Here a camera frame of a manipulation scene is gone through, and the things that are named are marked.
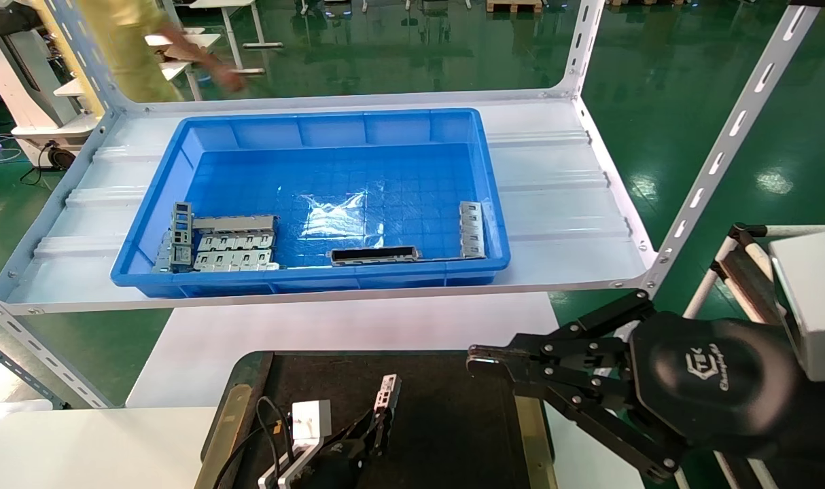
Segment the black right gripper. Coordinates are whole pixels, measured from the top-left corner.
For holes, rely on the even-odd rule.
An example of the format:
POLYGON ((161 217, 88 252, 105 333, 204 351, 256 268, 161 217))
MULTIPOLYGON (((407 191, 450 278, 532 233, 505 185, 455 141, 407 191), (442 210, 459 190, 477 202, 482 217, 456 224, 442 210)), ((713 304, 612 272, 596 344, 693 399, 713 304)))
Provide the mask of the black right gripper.
POLYGON ((583 387, 589 375, 539 363, 582 355, 620 358, 630 350, 640 405, 688 445, 747 458, 776 452, 804 382, 789 341, 769 325, 655 312, 648 292, 628 292, 552 332, 519 332, 506 346, 470 346, 468 371, 545 401, 661 483, 678 470, 679 449, 658 445, 600 405, 583 387), (636 321, 629 340, 616 335, 636 321))

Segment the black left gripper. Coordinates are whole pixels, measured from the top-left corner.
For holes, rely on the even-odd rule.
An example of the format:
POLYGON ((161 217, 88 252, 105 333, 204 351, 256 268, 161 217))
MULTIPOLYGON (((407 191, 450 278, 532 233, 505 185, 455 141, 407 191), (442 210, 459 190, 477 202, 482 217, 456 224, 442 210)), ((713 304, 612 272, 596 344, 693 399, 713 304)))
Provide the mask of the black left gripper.
POLYGON ((304 468, 304 488, 356 488, 372 452, 385 454, 391 428, 379 428, 379 410, 368 411, 332 437, 304 468))

